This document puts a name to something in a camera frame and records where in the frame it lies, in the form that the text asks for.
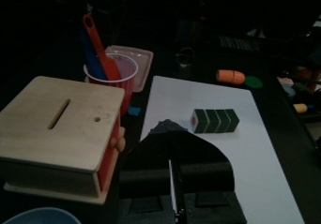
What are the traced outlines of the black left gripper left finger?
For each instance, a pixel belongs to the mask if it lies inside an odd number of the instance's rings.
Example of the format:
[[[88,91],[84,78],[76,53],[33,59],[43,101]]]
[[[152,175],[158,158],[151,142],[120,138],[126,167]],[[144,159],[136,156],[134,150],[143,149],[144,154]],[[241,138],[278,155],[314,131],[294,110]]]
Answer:
[[[119,175],[119,224],[174,224],[167,134],[171,120],[131,148]]]

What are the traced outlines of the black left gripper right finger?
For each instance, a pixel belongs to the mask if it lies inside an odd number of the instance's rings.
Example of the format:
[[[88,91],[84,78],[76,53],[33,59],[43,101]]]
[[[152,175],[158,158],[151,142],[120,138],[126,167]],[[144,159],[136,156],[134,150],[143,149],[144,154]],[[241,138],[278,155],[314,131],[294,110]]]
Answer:
[[[175,223],[247,224],[225,154],[187,131],[171,131],[169,136]]]

